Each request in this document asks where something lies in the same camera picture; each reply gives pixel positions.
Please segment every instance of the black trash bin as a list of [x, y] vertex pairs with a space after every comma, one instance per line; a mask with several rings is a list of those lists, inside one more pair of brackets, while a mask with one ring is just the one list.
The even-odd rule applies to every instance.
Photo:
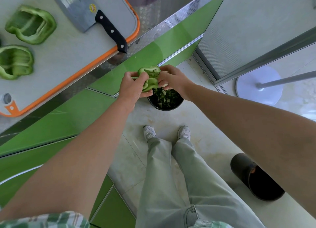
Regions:
[[235, 155], [230, 167], [252, 194], [263, 201], [275, 201], [285, 193], [281, 186], [244, 153]]

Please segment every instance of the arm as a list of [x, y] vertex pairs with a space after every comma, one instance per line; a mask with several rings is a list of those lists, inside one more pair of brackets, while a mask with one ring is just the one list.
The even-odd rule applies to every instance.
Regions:
[[18, 190], [0, 212], [0, 221], [75, 211], [89, 218], [113, 160], [128, 114], [142, 93], [147, 73], [133, 81], [127, 72], [119, 98], [93, 124], [53, 156]]
[[232, 142], [316, 218], [316, 122], [209, 90], [173, 66], [161, 67], [160, 85], [192, 101]]

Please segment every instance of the foot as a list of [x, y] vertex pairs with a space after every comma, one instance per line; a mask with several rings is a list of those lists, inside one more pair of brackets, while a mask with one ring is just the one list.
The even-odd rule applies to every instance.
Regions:
[[178, 130], [178, 140], [181, 138], [188, 138], [190, 140], [191, 135], [190, 135], [190, 130], [188, 128], [188, 126], [182, 126], [179, 130]]
[[151, 126], [144, 126], [143, 131], [144, 131], [145, 140], [147, 142], [150, 138], [157, 137], [154, 128]]

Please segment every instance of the kitchen counter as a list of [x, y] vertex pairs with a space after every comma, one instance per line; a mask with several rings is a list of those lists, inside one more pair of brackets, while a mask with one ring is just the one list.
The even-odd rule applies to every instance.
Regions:
[[81, 90], [97, 81], [149, 43], [172, 29], [211, 0], [128, 0], [140, 19], [140, 31], [129, 44], [127, 54], [113, 53], [86, 74], [26, 114], [9, 118], [0, 116], [0, 145], [50, 113]]

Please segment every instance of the round white stand base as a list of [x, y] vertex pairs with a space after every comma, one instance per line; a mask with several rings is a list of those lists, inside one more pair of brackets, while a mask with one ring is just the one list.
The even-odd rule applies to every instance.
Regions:
[[236, 81], [237, 96], [254, 102], [274, 106], [281, 98], [283, 85], [258, 89], [257, 83], [272, 82], [281, 79], [276, 70], [270, 66], [262, 66], [256, 70], [248, 72]]

